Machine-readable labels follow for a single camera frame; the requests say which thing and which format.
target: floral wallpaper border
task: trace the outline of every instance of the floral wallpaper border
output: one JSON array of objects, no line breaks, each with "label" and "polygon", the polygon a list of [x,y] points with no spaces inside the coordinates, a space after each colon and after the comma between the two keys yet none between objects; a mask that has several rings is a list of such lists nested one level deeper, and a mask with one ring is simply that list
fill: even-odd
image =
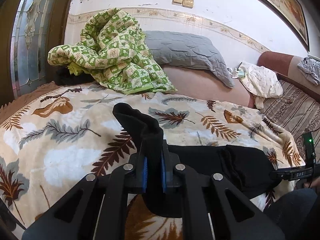
[{"label": "floral wallpaper border", "polygon": [[[130,13],[132,16],[136,18],[156,18],[156,19],[163,19],[169,21],[180,22],[185,25],[191,25],[198,28],[205,28],[211,30],[213,32],[220,33],[222,35],[228,36],[236,41],[239,41],[250,48],[258,51],[259,53],[263,53],[265,51],[270,51],[267,47],[263,46],[259,42],[255,41],[254,39],[250,38],[249,36],[229,27],[222,23],[212,21],[207,18],[199,17],[193,14],[173,11],[173,10],[166,10],[166,9],[158,9],[158,8],[141,8],[141,7],[125,7],[122,8],[126,12]],[[88,21],[93,15],[100,12],[92,11],[87,12],[79,15],[68,15],[68,23],[76,24],[81,22]]]}]

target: green checkered quilt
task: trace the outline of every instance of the green checkered quilt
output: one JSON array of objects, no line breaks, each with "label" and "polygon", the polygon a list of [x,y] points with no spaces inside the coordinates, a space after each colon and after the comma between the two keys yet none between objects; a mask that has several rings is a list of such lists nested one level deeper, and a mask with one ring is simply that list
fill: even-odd
[{"label": "green checkered quilt", "polygon": [[76,45],[51,49],[48,63],[68,65],[70,74],[91,74],[102,86],[124,94],[176,91],[150,54],[139,23],[122,9],[97,13],[80,37]]}]

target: beige wall switch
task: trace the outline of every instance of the beige wall switch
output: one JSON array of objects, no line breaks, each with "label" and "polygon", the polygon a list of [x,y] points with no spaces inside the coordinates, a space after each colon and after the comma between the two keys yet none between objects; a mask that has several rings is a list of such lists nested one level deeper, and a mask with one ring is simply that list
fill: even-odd
[{"label": "beige wall switch", "polygon": [[182,4],[183,0],[172,0],[172,2]]},{"label": "beige wall switch", "polygon": [[193,0],[183,0],[182,6],[187,8],[193,8]]}]

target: gray quilted cushion cover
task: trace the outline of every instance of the gray quilted cushion cover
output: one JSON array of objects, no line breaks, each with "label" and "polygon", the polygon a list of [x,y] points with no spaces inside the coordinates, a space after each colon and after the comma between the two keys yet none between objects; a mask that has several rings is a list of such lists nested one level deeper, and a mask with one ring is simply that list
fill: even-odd
[{"label": "gray quilted cushion cover", "polygon": [[145,42],[159,65],[208,69],[227,87],[235,86],[223,57],[208,38],[162,31],[145,31],[145,34]]}]

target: metal bolt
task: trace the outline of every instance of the metal bolt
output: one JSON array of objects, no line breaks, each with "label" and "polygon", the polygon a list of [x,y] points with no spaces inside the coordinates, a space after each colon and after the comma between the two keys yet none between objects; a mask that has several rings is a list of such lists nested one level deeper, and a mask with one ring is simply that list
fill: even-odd
[{"label": "metal bolt", "polygon": [[220,174],[220,173],[215,173],[215,174],[213,175],[213,178],[214,178],[215,180],[222,180],[222,179],[223,179],[223,176],[222,176],[222,174]]},{"label": "metal bolt", "polygon": [[93,181],[93,180],[96,179],[96,175],[90,173],[90,174],[88,174],[87,176],[85,176],[85,179],[86,179],[87,181]]},{"label": "metal bolt", "polygon": [[178,171],[183,171],[185,168],[186,168],[186,167],[185,167],[183,164],[181,164],[181,163],[179,163],[179,164],[176,165],[176,169],[177,169]]},{"label": "metal bolt", "polygon": [[127,163],[123,166],[123,168],[126,170],[126,171],[131,171],[133,169],[133,165],[130,164],[130,163]]}]

